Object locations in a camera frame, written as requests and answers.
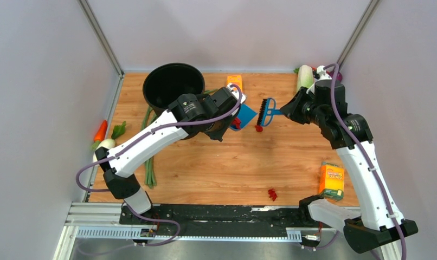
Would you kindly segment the blue plastic dustpan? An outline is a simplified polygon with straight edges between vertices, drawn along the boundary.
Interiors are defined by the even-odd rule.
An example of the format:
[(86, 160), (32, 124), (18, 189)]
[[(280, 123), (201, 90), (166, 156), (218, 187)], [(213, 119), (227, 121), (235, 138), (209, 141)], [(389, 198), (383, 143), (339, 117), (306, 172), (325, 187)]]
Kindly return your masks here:
[(240, 108), (240, 111), (237, 113), (237, 116), (241, 120), (241, 129), (244, 129), (257, 115), (257, 112), (251, 109), (246, 104), (243, 104)]

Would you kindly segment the blue hand brush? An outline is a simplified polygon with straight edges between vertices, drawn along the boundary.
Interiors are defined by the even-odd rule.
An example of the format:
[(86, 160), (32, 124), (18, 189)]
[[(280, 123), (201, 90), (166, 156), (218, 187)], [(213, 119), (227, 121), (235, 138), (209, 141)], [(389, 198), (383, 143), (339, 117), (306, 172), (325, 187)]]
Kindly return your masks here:
[(268, 97), (262, 100), (256, 127), (263, 128), (271, 124), (275, 116), (283, 115), (283, 113), (277, 109), (277, 102), (274, 98)]

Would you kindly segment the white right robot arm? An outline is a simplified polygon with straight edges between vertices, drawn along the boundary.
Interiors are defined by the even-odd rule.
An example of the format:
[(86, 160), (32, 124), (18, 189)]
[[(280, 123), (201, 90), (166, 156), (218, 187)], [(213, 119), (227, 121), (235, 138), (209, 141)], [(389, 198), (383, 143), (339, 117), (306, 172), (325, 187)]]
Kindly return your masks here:
[(299, 202), (303, 226), (324, 223), (341, 232), (359, 254), (377, 249), (418, 232), (417, 224), (397, 207), (385, 184), (375, 155), (368, 123), (348, 112), (345, 87), (335, 80), (319, 80), (299, 87), (294, 98), (281, 107), (282, 114), (299, 124), (315, 124), (343, 162), (359, 201), (353, 212), (312, 195)]

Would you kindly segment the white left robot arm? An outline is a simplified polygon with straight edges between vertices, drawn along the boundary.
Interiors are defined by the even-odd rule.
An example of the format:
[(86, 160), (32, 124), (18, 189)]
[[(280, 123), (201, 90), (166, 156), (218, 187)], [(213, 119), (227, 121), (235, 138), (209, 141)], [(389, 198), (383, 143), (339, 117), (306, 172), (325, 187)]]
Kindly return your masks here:
[(222, 141), (245, 99), (241, 89), (233, 84), (212, 95), (182, 94), (151, 125), (125, 143), (111, 149), (99, 147), (95, 156), (107, 188), (114, 198), (122, 199), (132, 209), (139, 223), (152, 222), (155, 211), (134, 175), (136, 169), (169, 145), (198, 133)]

